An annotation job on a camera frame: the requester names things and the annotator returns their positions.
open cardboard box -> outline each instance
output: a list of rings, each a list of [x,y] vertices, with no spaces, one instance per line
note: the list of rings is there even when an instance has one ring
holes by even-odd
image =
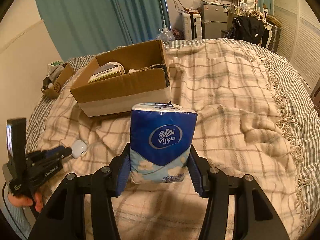
[[[58,98],[63,85],[75,73],[69,63],[65,63],[63,64],[63,66],[64,66],[64,70],[62,70],[60,75],[55,79],[53,83],[53,87],[45,90],[41,89],[42,93],[44,93],[49,98]]]
[[[104,64],[120,63],[125,74],[88,83]],[[128,73],[130,69],[152,68]],[[138,103],[169,103],[170,78],[160,40],[146,41],[103,53],[91,60],[70,88],[84,113],[91,116],[123,113]]]

finger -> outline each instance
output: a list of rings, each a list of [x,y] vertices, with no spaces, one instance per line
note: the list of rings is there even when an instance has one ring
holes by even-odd
[[[33,205],[32,199],[26,196],[13,196],[9,193],[8,200],[15,207],[29,207]]]
[[[33,195],[33,199],[35,200],[36,202],[36,211],[37,212],[40,212],[43,208],[43,202],[42,202],[42,195],[40,192],[36,192],[34,195]]]

blue gripper pad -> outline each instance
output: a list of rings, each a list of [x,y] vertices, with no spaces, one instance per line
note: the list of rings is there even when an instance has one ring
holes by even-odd
[[[203,188],[202,188],[202,179],[200,171],[196,165],[196,161],[190,152],[189,158],[188,158],[188,170],[189,174],[192,180],[193,187],[195,188],[195,191],[199,193],[199,196],[203,195]]]
[[[51,149],[51,150],[48,150],[46,153],[45,153],[45,157],[46,158],[49,158],[51,156],[53,156],[56,152],[59,152],[59,151],[63,151],[65,148],[60,145],[58,147],[55,147],[54,149]]]
[[[117,180],[117,187],[116,187],[116,194],[118,196],[121,195],[121,193],[125,189],[125,185],[127,184],[128,178],[130,174],[130,158],[129,154],[124,159],[124,162],[120,168],[120,171],[118,173],[118,180]]]

refrigerator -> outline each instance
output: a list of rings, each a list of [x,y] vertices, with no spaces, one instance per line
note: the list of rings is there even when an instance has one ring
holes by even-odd
[[[221,30],[227,30],[227,7],[215,4],[202,4],[202,36],[203,39],[221,38]]]

plaid blanket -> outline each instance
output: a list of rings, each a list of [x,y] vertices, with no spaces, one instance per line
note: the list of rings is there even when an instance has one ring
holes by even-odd
[[[291,239],[301,231],[301,195],[297,195],[299,147],[290,143],[283,98],[268,71],[268,60],[254,51],[221,40],[197,47],[167,49],[172,102],[198,112],[193,144],[200,156],[226,174],[252,174],[278,212]],[[88,145],[79,159],[42,188],[48,199],[64,176],[91,174],[121,154],[129,141],[130,118],[93,121],[79,109],[70,80],[53,103],[38,149],[71,146],[76,139]],[[89,198],[86,208],[90,209]],[[113,207],[122,239],[197,239],[207,200],[194,192],[190,177],[181,183],[127,184]],[[232,238],[229,210],[226,239]],[[92,228],[86,223],[88,239]]]

